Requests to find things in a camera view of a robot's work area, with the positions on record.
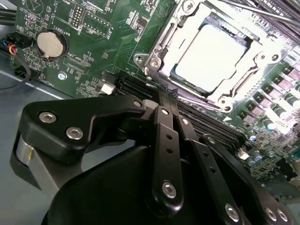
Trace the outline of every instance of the motherboard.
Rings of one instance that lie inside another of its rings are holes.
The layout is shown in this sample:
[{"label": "motherboard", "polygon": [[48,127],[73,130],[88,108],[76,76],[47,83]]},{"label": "motherboard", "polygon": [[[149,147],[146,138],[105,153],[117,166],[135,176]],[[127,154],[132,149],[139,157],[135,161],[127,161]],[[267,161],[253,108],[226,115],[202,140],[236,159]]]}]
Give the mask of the motherboard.
[{"label": "motherboard", "polygon": [[[300,19],[293,0],[238,2]],[[298,28],[218,0],[19,0],[15,29],[34,40],[18,49],[33,79],[75,98],[167,86],[198,134],[300,190]]]}]

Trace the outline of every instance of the gray surface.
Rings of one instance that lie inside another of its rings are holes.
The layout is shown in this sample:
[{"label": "gray surface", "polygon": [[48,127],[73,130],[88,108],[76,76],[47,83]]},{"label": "gray surface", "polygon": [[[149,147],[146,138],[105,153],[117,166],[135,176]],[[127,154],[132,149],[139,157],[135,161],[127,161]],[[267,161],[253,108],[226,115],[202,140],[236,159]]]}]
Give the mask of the gray surface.
[{"label": "gray surface", "polygon": [[[0,74],[0,88],[16,82]],[[54,97],[29,86],[0,95],[0,152],[2,153],[0,157],[1,225],[39,225],[49,207],[49,202],[42,192],[14,174],[9,165],[9,158],[23,107],[30,102],[53,99]],[[133,142],[128,141],[122,146],[107,147],[87,154],[83,158],[82,168],[87,170],[132,145]]]}]

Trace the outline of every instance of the blue wire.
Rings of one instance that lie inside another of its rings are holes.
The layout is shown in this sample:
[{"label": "blue wire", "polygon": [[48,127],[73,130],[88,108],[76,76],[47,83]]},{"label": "blue wire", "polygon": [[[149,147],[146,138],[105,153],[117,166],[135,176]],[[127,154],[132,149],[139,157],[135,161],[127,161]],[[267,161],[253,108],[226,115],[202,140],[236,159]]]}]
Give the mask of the blue wire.
[{"label": "blue wire", "polygon": [[2,43],[8,48],[8,43],[5,40],[2,40]]}]

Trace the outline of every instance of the connector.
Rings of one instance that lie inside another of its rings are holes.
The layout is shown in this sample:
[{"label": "connector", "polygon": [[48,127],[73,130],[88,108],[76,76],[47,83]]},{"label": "connector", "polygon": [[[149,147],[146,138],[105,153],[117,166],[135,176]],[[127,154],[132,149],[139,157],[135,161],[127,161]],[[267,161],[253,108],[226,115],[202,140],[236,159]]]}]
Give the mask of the connector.
[{"label": "connector", "polygon": [[16,48],[27,48],[32,46],[33,38],[20,34],[18,32],[14,32],[11,34],[7,34],[3,40],[12,43],[16,46]]},{"label": "connector", "polygon": [[242,159],[242,160],[246,160],[246,159],[249,158],[250,156],[249,156],[249,154],[246,153],[243,149],[240,149],[240,150],[238,151],[238,157],[239,157],[240,159]]}]

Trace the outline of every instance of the black plastic bracket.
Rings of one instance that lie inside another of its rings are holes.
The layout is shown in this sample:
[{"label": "black plastic bracket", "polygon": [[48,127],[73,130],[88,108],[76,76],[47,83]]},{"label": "black plastic bracket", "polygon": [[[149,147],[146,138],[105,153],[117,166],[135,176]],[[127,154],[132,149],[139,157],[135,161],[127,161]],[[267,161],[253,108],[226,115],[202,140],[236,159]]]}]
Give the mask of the black plastic bracket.
[{"label": "black plastic bracket", "polygon": [[211,135],[203,135],[202,141],[211,150],[213,157],[222,168],[221,172],[228,187],[238,199],[245,216],[251,224],[287,225],[292,224],[285,209],[265,190],[246,169]]},{"label": "black plastic bracket", "polygon": [[150,207],[159,216],[169,217],[183,205],[182,175],[178,133],[173,130],[173,115],[165,107],[154,111],[154,164]]},{"label": "black plastic bracket", "polygon": [[[43,112],[53,113],[57,120],[44,123],[39,118]],[[81,159],[102,129],[120,123],[125,116],[138,117],[144,112],[143,103],[133,96],[36,102],[23,109],[19,132],[28,145],[56,161],[70,164]],[[70,127],[80,128],[83,137],[67,137]]]},{"label": "black plastic bracket", "polygon": [[[179,116],[176,121],[179,125],[180,137],[183,139],[180,148],[190,151],[188,155],[194,159],[193,162],[202,171],[220,220],[224,224],[242,225],[243,217],[210,149],[207,145],[196,141],[195,131],[187,119]],[[215,142],[213,137],[209,137],[209,140],[213,143]]]}]

